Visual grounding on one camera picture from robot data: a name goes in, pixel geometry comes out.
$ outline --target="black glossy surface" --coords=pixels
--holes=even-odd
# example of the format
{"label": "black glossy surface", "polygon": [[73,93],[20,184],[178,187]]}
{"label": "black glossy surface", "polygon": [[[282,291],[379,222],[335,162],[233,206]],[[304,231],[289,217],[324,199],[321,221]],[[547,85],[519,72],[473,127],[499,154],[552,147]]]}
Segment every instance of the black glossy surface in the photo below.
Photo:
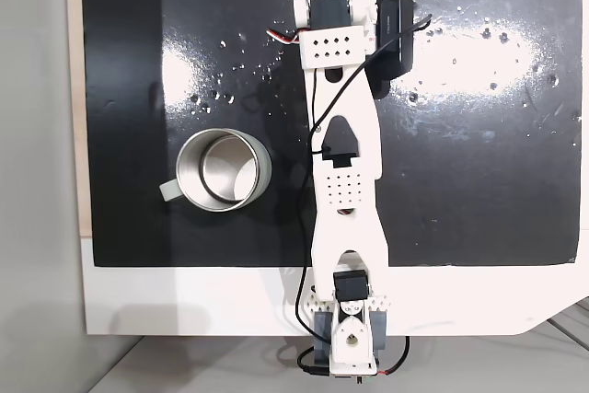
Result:
{"label": "black glossy surface", "polygon": [[[376,103],[390,265],[574,260],[581,0],[416,1],[434,23],[416,35],[412,72]],[[303,77],[297,48],[264,34],[294,27],[292,0],[84,6],[96,264],[300,265]],[[270,187],[231,214],[163,204],[180,147],[215,126],[266,144]]]}

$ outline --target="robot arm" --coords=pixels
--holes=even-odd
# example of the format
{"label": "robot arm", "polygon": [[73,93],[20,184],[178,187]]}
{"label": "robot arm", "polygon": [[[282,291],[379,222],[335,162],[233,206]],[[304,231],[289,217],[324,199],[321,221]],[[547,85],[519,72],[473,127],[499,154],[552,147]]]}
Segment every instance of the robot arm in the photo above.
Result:
{"label": "robot arm", "polygon": [[[382,156],[371,85],[411,69],[412,32],[431,17],[413,25],[412,0],[294,0],[294,18],[318,212],[315,292],[305,302],[315,333],[324,337],[316,340],[316,364],[323,364],[322,374],[328,366],[335,376],[374,376],[387,328],[388,246],[375,202]],[[328,70],[341,78],[333,81]],[[337,162],[321,149],[336,116],[358,142],[358,152]]]}

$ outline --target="gray wall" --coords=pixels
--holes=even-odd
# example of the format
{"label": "gray wall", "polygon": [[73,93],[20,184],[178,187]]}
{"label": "gray wall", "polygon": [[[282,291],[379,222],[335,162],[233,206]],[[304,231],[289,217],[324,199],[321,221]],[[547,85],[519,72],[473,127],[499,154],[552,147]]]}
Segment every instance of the gray wall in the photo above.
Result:
{"label": "gray wall", "polygon": [[65,0],[0,0],[0,391],[89,391],[136,338],[84,332]]}

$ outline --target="metal mug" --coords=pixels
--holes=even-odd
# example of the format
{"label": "metal mug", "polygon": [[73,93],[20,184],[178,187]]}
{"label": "metal mug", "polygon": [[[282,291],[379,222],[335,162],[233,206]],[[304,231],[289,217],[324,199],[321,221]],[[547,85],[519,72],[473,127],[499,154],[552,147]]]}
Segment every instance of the metal mug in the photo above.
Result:
{"label": "metal mug", "polygon": [[256,138],[235,129],[206,129],[182,146],[176,178],[159,189],[167,202],[186,197],[210,212],[236,210],[268,187],[271,160]]}

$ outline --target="wooden edge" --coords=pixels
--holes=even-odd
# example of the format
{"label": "wooden edge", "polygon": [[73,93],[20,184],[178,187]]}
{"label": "wooden edge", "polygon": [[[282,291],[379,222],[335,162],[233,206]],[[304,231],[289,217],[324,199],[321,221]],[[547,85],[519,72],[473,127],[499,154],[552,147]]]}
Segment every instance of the wooden edge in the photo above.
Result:
{"label": "wooden edge", "polygon": [[84,19],[82,0],[67,0],[67,25],[74,122],[75,182],[80,237],[92,237],[90,173],[88,166],[86,70],[84,59]]}

